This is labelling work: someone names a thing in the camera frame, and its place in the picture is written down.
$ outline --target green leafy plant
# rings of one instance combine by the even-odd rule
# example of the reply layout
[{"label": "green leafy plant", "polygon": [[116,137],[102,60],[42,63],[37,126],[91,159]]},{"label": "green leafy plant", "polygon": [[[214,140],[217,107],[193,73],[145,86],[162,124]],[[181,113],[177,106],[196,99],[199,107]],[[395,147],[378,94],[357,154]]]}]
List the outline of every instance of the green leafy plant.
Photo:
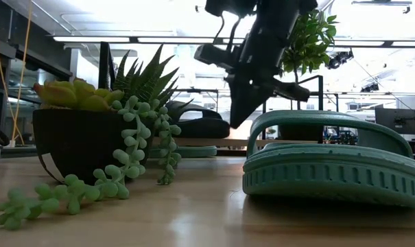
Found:
[{"label": "green leafy plant", "polygon": [[138,62],[138,59],[136,59],[126,75],[125,63],[130,51],[122,58],[113,86],[114,90],[120,90],[125,93],[121,100],[122,104],[125,104],[126,101],[134,95],[137,96],[141,102],[150,104],[153,99],[158,99],[160,102],[158,106],[161,107],[166,104],[172,94],[174,94],[176,89],[174,86],[177,79],[175,79],[168,87],[166,86],[176,75],[179,68],[174,69],[172,72],[162,77],[165,66],[174,57],[168,57],[163,62],[160,62],[162,50],[163,45],[157,49],[151,61],[146,65],[143,71],[143,63]]},{"label": "green leafy plant", "polygon": [[302,75],[319,69],[320,65],[328,64],[330,57],[326,54],[329,45],[334,44],[337,29],[334,24],[337,16],[324,18],[324,13],[313,10],[300,15],[291,32],[290,46],[281,59],[281,75],[294,72],[298,83],[298,69]]},{"label": "green leafy plant", "polygon": [[137,123],[136,129],[127,129],[121,132],[127,148],[115,150],[112,155],[123,166],[107,165],[104,170],[96,169],[93,172],[96,177],[94,186],[86,185],[76,175],[65,177],[65,185],[58,185],[53,189],[43,183],[35,187],[38,198],[26,198],[19,189],[11,189],[8,192],[8,201],[0,204],[0,225],[7,230],[17,230],[23,220],[34,220],[42,213],[55,213],[60,208],[60,202],[65,201],[67,211],[71,215],[78,214],[81,203],[84,200],[90,202],[103,200],[104,198],[128,199],[130,192],[125,186],[125,177],[138,178],[145,173],[145,167],[140,164],[145,158],[141,148],[147,145],[146,139],[151,136],[151,131],[142,123],[142,119],[150,118],[154,121],[154,127],[160,130],[161,159],[164,174],[158,179],[158,184],[168,185],[175,176],[174,168],[177,166],[181,155],[175,153],[177,145],[172,138],[173,134],[180,134],[178,126],[172,126],[167,120],[167,108],[160,106],[158,99],[153,99],[152,104],[140,102],[136,96],[131,96],[122,106],[120,101],[114,101],[112,108],[123,115],[124,121]]}]

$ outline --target string of pearls plant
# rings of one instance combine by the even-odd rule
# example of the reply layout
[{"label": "string of pearls plant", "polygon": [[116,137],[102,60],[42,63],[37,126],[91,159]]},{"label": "string of pearls plant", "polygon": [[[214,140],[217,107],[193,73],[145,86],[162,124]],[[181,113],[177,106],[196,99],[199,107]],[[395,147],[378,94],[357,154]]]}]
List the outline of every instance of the string of pearls plant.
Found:
[{"label": "string of pearls plant", "polygon": [[94,186],[86,185],[76,175],[70,174],[64,178],[65,185],[58,185],[53,189],[48,184],[40,184],[35,187],[38,198],[26,198],[20,189],[11,189],[8,192],[8,201],[0,204],[0,225],[7,230],[17,230],[23,220],[34,220],[42,213],[55,213],[59,210],[61,201],[65,201],[67,211],[71,215],[80,212],[81,203],[84,200],[90,202],[100,201],[104,198],[128,199],[130,191],[125,186],[125,177],[137,178],[145,173],[145,167],[140,164],[145,158],[147,141],[151,136],[151,130],[146,127],[142,119],[154,121],[154,127],[159,130],[161,138],[161,159],[159,164],[164,170],[163,176],[158,179],[160,185],[172,183],[175,177],[174,168],[181,159],[181,155],[174,152],[177,149],[173,134],[180,134],[178,126],[170,125],[167,108],[155,99],[151,105],[139,102],[136,96],[130,97],[123,107],[121,102],[115,101],[112,107],[117,113],[123,115],[127,122],[135,121],[137,128],[127,129],[121,132],[127,148],[115,150],[112,155],[122,166],[107,165],[105,170],[96,169],[93,172],[96,177]]}]

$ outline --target artificial plant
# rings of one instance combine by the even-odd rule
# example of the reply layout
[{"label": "artificial plant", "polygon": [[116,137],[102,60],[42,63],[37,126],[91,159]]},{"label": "artificial plant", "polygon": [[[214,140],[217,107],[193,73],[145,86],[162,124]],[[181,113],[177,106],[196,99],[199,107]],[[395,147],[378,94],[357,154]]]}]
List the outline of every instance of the artificial plant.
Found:
[{"label": "artificial plant", "polygon": [[174,85],[177,79],[175,79],[168,87],[167,85],[176,75],[178,68],[162,77],[165,66],[174,57],[170,56],[163,62],[160,62],[162,50],[163,45],[157,49],[144,70],[142,70],[143,63],[138,62],[139,59],[136,59],[126,75],[125,63],[130,51],[122,58],[113,85],[114,90],[120,90],[125,93],[125,96],[121,100],[122,104],[125,104],[131,96],[135,95],[140,102],[147,102],[149,104],[152,103],[153,99],[158,99],[160,102],[158,107],[161,107],[171,98],[176,89],[176,87],[174,88]]},{"label": "artificial plant", "polygon": [[61,201],[65,201],[67,211],[75,215],[80,212],[84,200],[93,202],[104,198],[127,199],[130,192],[125,186],[125,177],[137,178],[145,173],[145,168],[139,161],[145,158],[141,148],[146,147],[146,139],[151,136],[151,131],[142,123],[142,119],[146,118],[154,120],[154,125],[160,130],[162,137],[160,151],[162,158],[159,163],[165,166],[165,174],[158,183],[162,185],[171,183],[175,176],[174,168],[181,159],[181,155],[173,152],[177,145],[171,135],[180,134],[181,129],[169,124],[167,108],[159,105],[158,99],[153,99],[150,105],[140,102],[136,96],[131,96],[124,107],[120,101],[114,101],[112,108],[123,115],[123,120],[135,121],[137,126],[136,129],[121,132],[127,148],[112,153],[123,166],[107,165],[104,170],[96,169],[93,172],[97,179],[94,186],[86,185],[73,174],[65,177],[65,185],[51,188],[45,183],[40,184],[35,187],[38,199],[26,198],[19,189],[11,189],[8,192],[9,200],[0,204],[0,211],[3,211],[0,215],[0,225],[8,230],[19,229],[23,220],[34,220],[42,213],[55,213],[60,208]]},{"label": "artificial plant", "polygon": [[324,13],[312,10],[297,18],[289,37],[289,48],[281,58],[281,75],[294,72],[298,83],[298,69],[302,75],[319,69],[321,64],[329,64],[330,57],[326,54],[329,45],[334,44],[337,29],[336,15],[324,18]]},{"label": "artificial plant", "polygon": [[115,100],[121,100],[120,90],[96,89],[83,79],[34,84],[34,90],[43,102],[42,108],[70,108],[74,110],[108,111]]}]

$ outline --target yellow-green succulent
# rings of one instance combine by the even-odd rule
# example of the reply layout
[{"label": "yellow-green succulent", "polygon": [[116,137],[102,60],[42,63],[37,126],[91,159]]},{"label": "yellow-green succulent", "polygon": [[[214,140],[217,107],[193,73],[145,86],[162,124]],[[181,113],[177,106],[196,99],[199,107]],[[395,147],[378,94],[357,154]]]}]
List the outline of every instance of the yellow-green succulent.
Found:
[{"label": "yellow-green succulent", "polygon": [[115,100],[121,100],[124,93],[120,90],[97,89],[82,79],[35,83],[34,90],[44,104],[61,106],[77,110],[96,112],[108,111]]}]

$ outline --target black plant pot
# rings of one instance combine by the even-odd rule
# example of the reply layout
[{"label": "black plant pot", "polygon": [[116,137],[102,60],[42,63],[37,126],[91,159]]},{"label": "black plant pot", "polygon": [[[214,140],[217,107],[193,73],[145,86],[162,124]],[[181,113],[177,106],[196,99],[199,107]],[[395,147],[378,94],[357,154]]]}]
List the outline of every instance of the black plant pot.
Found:
[{"label": "black plant pot", "polygon": [[[112,152],[126,148],[121,131],[137,127],[135,121],[125,122],[116,113],[68,109],[35,110],[33,122],[38,157],[46,172],[60,182],[66,175],[75,174],[91,185],[96,181],[95,169],[121,166]],[[144,150],[146,155],[150,146]]]},{"label": "black plant pot", "polygon": [[323,135],[323,126],[306,124],[282,125],[278,127],[282,140],[319,141]]}]

